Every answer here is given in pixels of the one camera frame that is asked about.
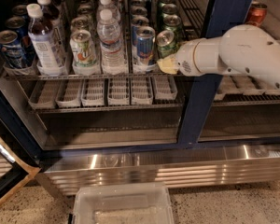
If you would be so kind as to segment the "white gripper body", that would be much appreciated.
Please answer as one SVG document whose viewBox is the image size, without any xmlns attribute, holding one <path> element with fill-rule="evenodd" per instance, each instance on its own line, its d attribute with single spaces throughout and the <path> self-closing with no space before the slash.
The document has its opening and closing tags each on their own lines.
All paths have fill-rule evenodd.
<svg viewBox="0 0 280 224">
<path fill-rule="evenodd" d="M 201 39 L 190 40 L 181 45 L 175 55 L 180 72 L 187 77 L 198 77 L 202 72 L 195 64 L 195 50 Z"/>
</svg>

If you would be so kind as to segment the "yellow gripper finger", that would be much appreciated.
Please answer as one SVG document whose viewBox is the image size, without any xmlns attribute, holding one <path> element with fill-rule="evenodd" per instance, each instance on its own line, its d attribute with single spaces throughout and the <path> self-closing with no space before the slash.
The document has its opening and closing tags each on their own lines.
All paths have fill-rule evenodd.
<svg viewBox="0 0 280 224">
<path fill-rule="evenodd" d="M 176 75 L 179 69 L 175 55 L 171 54 L 165 58 L 157 60 L 157 64 L 163 73 Z"/>
</svg>

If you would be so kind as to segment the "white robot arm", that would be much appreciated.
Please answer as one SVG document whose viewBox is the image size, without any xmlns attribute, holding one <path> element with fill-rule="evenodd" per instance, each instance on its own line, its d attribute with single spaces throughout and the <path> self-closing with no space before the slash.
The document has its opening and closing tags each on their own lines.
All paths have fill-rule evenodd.
<svg viewBox="0 0 280 224">
<path fill-rule="evenodd" d="M 234 26 L 215 38 L 190 40 L 157 64 L 170 75 L 247 75 L 280 91 L 280 43 L 253 25 Z"/>
</svg>

